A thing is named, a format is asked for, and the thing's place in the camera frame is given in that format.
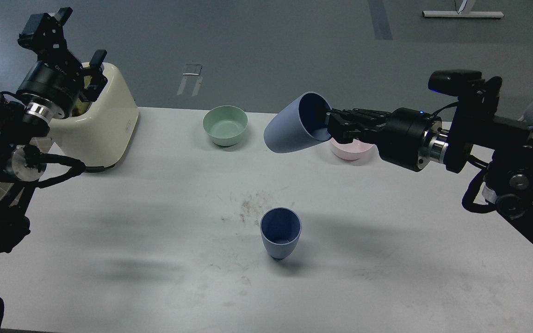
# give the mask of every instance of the gray floor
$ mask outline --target gray floor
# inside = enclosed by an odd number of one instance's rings
[[[428,91],[429,75],[453,68],[503,77],[501,115],[533,99],[532,0],[478,0],[500,20],[421,16],[453,0],[0,1],[0,90],[36,61],[16,42],[30,14],[62,6],[70,50],[108,50],[140,106],[278,112],[316,91],[336,108],[433,111],[453,99]],[[187,63],[203,65],[194,97],[194,80],[176,94]]]

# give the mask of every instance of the white table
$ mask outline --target white table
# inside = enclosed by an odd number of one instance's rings
[[[272,114],[249,113],[244,141],[220,148],[204,115],[141,108],[116,168],[36,192],[32,234],[0,254],[4,327],[533,332],[533,245],[460,206],[473,166],[413,173],[375,148],[345,162],[328,142],[275,154],[262,140]],[[303,221],[279,262],[258,228],[277,206]]]

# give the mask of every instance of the light blue cup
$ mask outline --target light blue cup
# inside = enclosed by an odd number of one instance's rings
[[[324,97],[315,92],[292,101],[266,127],[266,146],[275,153],[287,153],[330,140],[326,125],[316,120],[316,111],[322,107],[330,110]]]
[[[260,235],[267,253],[275,259],[284,259],[296,248],[302,233],[302,221],[288,208],[273,208],[260,220]]]

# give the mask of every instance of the cup rim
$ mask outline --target cup rim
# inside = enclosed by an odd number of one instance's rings
[[[271,240],[269,240],[264,232],[262,232],[262,221],[264,220],[264,217],[272,210],[275,210],[275,209],[285,209],[285,210],[288,210],[290,211],[291,213],[294,214],[294,216],[297,218],[297,220],[300,222],[300,230],[298,231],[297,233],[297,236],[293,239],[293,240],[290,240],[288,241],[287,243],[275,243],[275,242],[272,242]],[[280,245],[280,246],[283,246],[283,245],[289,245],[293,242],[295,242],[298,238],[300,238],[300,234],[302,234],[302,229],[303,229],[303,225],[302,225],[302,219],[300,219],[299,215],[297,215],[296,212],[294,212],[293,210],[287,208],[287,207],[275,207],[275,208],[271,208],[269,210],[266,211],[266,213],[264,213],[262,215],[262,217],[260,218],[260,225],[258,226],[260,228],[260,234],[262,235],[262,239],[263,240],[266,240],[267,242],[269,242],[270,244],[273,244],[273,245]]]

